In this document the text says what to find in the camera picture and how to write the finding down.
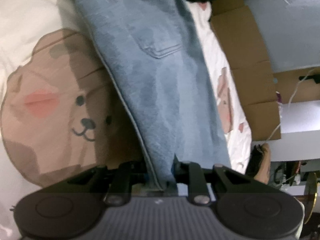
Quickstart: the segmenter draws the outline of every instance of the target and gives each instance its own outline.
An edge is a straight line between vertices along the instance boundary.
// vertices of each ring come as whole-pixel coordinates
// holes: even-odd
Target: denim pant leg
[[[174,184],[174,156],[230,166],[185,0],[75,0],[135,126],[150,180]]]

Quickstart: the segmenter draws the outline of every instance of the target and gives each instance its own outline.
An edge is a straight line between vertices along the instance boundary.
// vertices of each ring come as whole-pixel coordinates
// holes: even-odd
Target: cartoon character print
[[[227,68],[221,70],[221,76],[218,79],[218,112],[222,122],[222,129],[225,134],[233,130],[233,107],[230,97],[230,88],[227,78]]]
[[[142,158],[133,125],[91,42],[63,29],[45,35],[8,79],[1,108],[7,154],[47,187],[92,166]]]

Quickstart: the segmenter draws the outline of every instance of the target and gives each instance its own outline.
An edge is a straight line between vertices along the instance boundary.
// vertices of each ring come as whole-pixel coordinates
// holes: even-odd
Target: metal screw
[[[107,198],[107,203],[113,206],[120,206],[123,203],[123,198],[118,195],[111,195]]]
[[[205,205],[208,204],[211,199],[205,195],[198,195],[193,200],[196,204]]]

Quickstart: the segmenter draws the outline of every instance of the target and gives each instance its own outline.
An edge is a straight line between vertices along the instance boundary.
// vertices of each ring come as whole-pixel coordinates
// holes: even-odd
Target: wire
[[[316,68],[313,68],[313,69],[309,70],[308,73],[305,75],[305,77],[304,77],[302,80],[299,80],[298,83],[296,84],[296,87],[295,87],[295,89],[294,89],[294,91],[293,91],[293,93],[292,93],[292,95],[291,95],[291,97],[290,97],[290,99],[289,99],[288,109],[287,109],[286,114],[288,113],[288,110],[289,110],[289,108],[290,108],[290,104],[291,104],[294,96],[296,95],[296,93],[297,93],[297,91],[298,91],[299,85],[300,85],[303,81],[305,81],[305,80],[307,79],[307,77],[310,75],[310,73],[311,73],[312,71],[314,71],[315,69],[316,69]],[[270,140],[271,140],[271,138],[273,137],[273,135],[275,134],[275,132],[280,128],[280,125],[281,125],[281,124],[278,124],[278,125],[277,125],[277,127],[273,130],[273,132],[271,133],[271,135],[268,137],[268,139],[267,139],[263,144],[265,144],[267,141],[270,141]]]

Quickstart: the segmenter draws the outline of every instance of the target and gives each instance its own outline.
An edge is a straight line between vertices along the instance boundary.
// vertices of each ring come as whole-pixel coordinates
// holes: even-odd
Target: cardboard
[[[244,114],[250,125],[253,141],[265,141],[280,123],[278,103],[267,102],[243,106]],[[271,140],[281,138],[279,128]]]
[[[282,103],[287,104],[296,88],[300,76],[305,76],[310,71],[307,69],[291,70],[275,73],[277,80],[276,90],[281,94]],[[320,67],[316,68],[310,75],[320,74]],[[292,99],[293,103],[320,100],[320,84],[316,84],[313,79],[305,80],[299,84],[299,89]]]
[[[264,61],[248,68],[233,70],[233,77],[242,106],[277,100],[276,87],[270,68],[270,62]]]
[[[266,46],[243,0],[212,2],[211,26],[230,64],[253,141],[264,141],[280,123],[276,86]],[[280,139],[280,129],[272,139]]]

